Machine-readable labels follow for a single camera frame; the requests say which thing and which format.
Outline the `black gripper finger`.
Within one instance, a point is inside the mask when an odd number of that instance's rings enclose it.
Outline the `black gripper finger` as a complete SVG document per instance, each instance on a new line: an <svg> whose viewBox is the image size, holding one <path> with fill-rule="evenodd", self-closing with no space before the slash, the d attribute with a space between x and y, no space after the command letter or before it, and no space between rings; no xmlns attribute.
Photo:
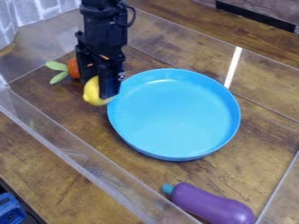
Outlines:
<svg viewBox="0 0 299 224"><path fill-rule="evenodd" d="M118 94L120 83L124 78L122 64L102 63L97 66L98 97L101 99Z"/></svg>
<svg viewBox="0 0 299 224"><path fill-rule="evenodd" d="M80 48L76 48L76 59L77 59L80 80L81 83L85 84L90 78L98 75L97 62L94 59L94 55L82 52Z"/></svg>

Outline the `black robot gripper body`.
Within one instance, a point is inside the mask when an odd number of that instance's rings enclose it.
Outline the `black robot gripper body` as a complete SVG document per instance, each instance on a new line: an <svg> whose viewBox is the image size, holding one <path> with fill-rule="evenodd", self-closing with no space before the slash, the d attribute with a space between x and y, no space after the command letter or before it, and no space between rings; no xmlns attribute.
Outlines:
<svg viewBox="0 0 299 224"><path fill-rule="evenodd" d="M121 0L81 0L78 12L84 31L77 31L76 55L78 68L88 64L110 63L121 69L126 44L126 7Z"/></svg>

